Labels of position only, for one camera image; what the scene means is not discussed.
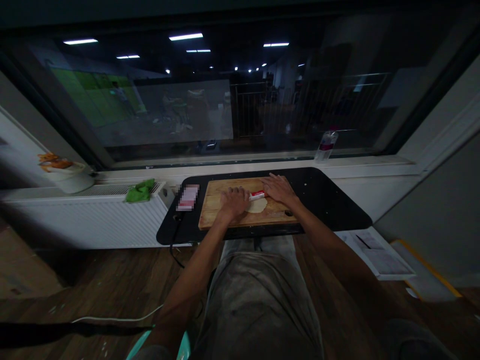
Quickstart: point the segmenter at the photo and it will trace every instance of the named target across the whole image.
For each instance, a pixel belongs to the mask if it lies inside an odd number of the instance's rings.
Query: glass pane
[[[469,9],[116,28],[5,44],[79,136],[125,166],[311,157],[329,129],[340,131],[333,155],[354,156],[381,151],[379,138],[396,134],[470,34]]]

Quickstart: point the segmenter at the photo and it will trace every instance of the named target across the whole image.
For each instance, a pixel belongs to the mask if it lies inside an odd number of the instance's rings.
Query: green wall
[[[118,82],[135,111],[140,110],[139,101],[126,76],[58,68],[51,68],[51,71],[94,127],[130,118],[122,103],[111,93],[113,91],[112,82]]]

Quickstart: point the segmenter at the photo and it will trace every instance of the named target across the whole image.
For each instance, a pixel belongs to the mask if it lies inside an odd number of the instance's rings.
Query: white cable
[[[143,320],[143,319],[146,319],[148,318],[150,315],[152,315],[154,312],[156,312],[158,309],[160,309],[161,307],[163,306],[160,305],[159,307],[157,307],[155,310],[153,310],[151,313],[149,313],[148,315],[145,315],[144,317],[141,317],[141,318],[138,318],[138,319],[120,319],[120,318],[116,318],[116,317],[93,317],[93,316],[84,316],[84,317],[81,317],[81,318],[78,318],[77,320],[73,320],[71,323],[76,323],[76,322],[79,322],[80,320],[103,320],[103,321],[119,321],[119,322],[137,322],[137,321],[140,321],[140,320]]]

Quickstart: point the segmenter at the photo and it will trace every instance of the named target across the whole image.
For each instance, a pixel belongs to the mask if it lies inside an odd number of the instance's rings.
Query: wooden cutting board
[[[220,210],[220,195],[222,191],[227,191],[229,187],[238,188],[240,185],[248,190],[250,193],[257,192],[264,189],[260,181],[260,177],[228,179],[228,180],[213,180],[209,181],[206,187],[205,198],[203,199],[203,206],[201,208],[200,220],[198,221],[198,228],[200,230],[208,230],[212,227],[217,213]],[[289,209],[267,196],[268,202],[266,208],[260,213],[245,212],[245,216],[240,220],[233,222],[230,227],[247,227],[260,225],[275,225],[275,224],[293,224],[299,221],[295,216],[288,216],[292,213]]]

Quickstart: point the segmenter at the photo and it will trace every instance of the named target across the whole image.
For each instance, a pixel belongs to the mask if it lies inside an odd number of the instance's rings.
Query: window
[[[331,128],[333,157],[391,154],[470,64],[479,9],[312,5],[24,29],[3,35],[2,67],[103,169],[310,158]]]

